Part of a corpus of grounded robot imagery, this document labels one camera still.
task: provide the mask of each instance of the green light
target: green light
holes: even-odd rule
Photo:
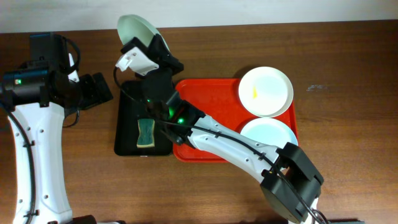
[[[174,110],[172,108],[169,108],[169,119],[171,119],[174,115]]]

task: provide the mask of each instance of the brown wooden surface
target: brown wooden surface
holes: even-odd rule
[[[161,29],[183,78],[241,77],[258,66],[293,83],[301,147],[325,178],[319,208],[331,219],[398,221],[398,21]],[[114,100],[64,129],[63,167],[73,216],[128,223],[275,220],[258,183],[231,164],[113,152],[119,91],[116,30],[61,32],[81,50],[80,75],[103,72]],[[0,72],[29,59],[28,34],[0,35]],[[121,80],[132,72],[121,74]],[[6,123],[4,113],[0,127]],[[0,133],[1,223],[16,204],[12,136]]]

